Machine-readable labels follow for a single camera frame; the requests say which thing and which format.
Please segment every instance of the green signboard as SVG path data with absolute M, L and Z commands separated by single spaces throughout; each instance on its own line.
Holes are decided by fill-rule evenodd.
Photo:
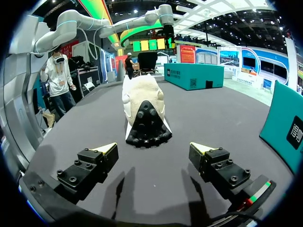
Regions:
M 140 41 L 134 41 L 134 42 L 133 42 L 133 49 L 134 49 L 134 52 L 135 52 L 135 51 L 140 51 L 140 50 L 141 50 Z
M 156 50 L 157 49 L 157 40 L 151 39 L 149 40 L 150 50 Z

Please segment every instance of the white robotic arm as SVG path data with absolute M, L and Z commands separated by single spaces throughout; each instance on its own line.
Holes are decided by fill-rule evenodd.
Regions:
M 110 25 L 107 19 L 94 19 L 71 9 L 60 14 L 56 31 L 48 32 L 36 41 L 33 52 L 44 53 L 72 40 L 76 37 L 78 28 L 99 30 L 99 37 L 105 38 L 134 27 L 153 25 L 158 19 L 171 36 L 174 19 L 170 5 L 160 5 L 158 9 L 148 11 L 141 17 L 119 21 L 114 25 Z

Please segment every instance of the teal booth wall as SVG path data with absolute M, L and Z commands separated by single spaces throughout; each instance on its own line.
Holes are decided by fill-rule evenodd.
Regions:
M 293 173 L 298 171 L 303 153 L 303 96 L 277 80 L 260 137 L 280 155 Z
M 185 90 L 223 87 L 224 66 L 209 64 L 164 64 L 164 78 Z

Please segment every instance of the red sign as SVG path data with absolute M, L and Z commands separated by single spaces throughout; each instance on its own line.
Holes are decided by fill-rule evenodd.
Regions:
M 120 60 L 122 60 L 122 62 L 123 62 L 123 68 L 125 69 L 125 60 L 126 60 L 126 58 L 127 58 L 127 55 L 122 55 L 122 56 L 115 57 L 117 72 L 119 71 L 119 61 Z
M 74 42 L 67 44 L 65 46 L 61 47 L 61 53 L 65 54 L 67 56 L 67 58 L 71 58 L 72 57 L 72 46 L 76 45 L 79 43 L 79 40 L 75 40 Z
M 182 63 L 195 63 L 196 48 L 194 46 L 180 45 L 180 57 Z

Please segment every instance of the cable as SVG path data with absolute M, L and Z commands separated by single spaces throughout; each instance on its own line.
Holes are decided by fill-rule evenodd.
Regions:
M 226 217 L 233 216 L 233 215 L 237 215 L 237 216 L 245 217 L 245 218 L 250 218 L 250 219 L 256 221 L 258 224 L 261 223 L 261 220 L 259 218 L 257 218 L 256 216 L 253 216 L 251 214 L 248 214 L 246 212 L 241 212 L 241 211 L 228 212 L 226 214 L 222 214 L 222 215 L 219 215 L 219 216 L 217 216 L 215 218 L 212 218 L 211 220 L 213 222 L 215 222 L 215 221 L 218 221 L 218 220 L 220 220 L 222 218 L 226 218 Z

